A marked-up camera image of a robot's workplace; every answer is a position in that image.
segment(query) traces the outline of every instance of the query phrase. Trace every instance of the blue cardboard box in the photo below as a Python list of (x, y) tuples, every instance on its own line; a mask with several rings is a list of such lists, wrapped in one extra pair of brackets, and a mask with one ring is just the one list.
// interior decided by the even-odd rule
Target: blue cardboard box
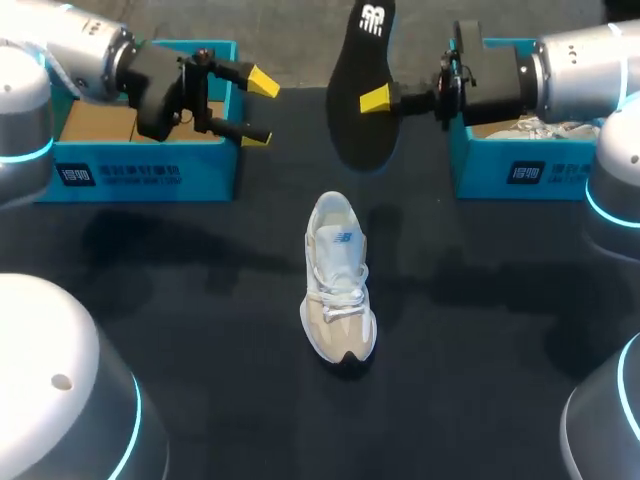
[[(533, 52), (533, 43), (530, 39), (485, 39), (487, 47), (515, 45), (522, 55)], [(449, 147), (458, 198), (584, 198), (595, 140), (485, 139), (477, 131), (476, 127), (465, 127), (460, 116), (451, 124)]]
[[(219, 58), (237, 60), (235, 42), (154, 43), (187, 53), (211, 48)], [(210, 76), (209, 105), (216, 116), (242, 121), (242, 100), (235, 85)], [(55, 91), (52, 102), (55, 172), (40, 202), (232, 200), (238, 147), (230, 140), (194, 133), (188, 124), (176, 127), (166, 142), (144, 139), (126, 97), (120, 106), (96, 107)]]

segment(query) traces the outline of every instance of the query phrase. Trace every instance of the gray floor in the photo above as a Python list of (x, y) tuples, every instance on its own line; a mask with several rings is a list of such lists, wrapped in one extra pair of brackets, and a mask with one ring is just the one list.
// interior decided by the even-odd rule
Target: gray floor
[[(324, 86), (342, 44), (348, 0), (76, 0), (144, 38), (235, 40), (245, 60), (285, 87)], [(600, 21), (600, 0), (397, 0), (391, 65), (400, 81), (430, 74), (451, 23), (485, 36), (531, 37)]]

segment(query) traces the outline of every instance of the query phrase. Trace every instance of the black insole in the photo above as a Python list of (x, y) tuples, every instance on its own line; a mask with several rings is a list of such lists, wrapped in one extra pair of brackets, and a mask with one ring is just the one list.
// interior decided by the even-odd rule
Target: black insole
[(361, 114), (360, 96), (392, 81), (387, 59), (394, 0), (357, 0), (327, 87), (327, 120), (340, 159), (359, 172), (383, 167), (396, 145), (400, 118)]

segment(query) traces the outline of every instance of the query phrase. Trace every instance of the logo on box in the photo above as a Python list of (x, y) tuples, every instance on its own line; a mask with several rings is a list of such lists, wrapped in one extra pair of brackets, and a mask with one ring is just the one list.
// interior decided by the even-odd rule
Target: logo on box
[(86, 163), (57, 163), (56, 170), (65, 187), (95, 187), (89, 165)]
[(537, 185), (542, 178), (545, 162), (513, 162), (507, 178), (510, 185)]

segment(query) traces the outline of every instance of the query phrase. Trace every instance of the new balance logo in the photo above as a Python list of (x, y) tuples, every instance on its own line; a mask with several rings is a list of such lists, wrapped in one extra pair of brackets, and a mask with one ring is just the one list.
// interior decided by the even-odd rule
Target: new balance logo
[(351, 240), (351, 233), (339, 233), (336, 238), (333, 239), (333, 243), (347, 243)]
[(372, 35), (382, 36), (382, 25), (384, 24), (384, 8), (365, 5), (362, 9), (362, 20), (360, 28)]

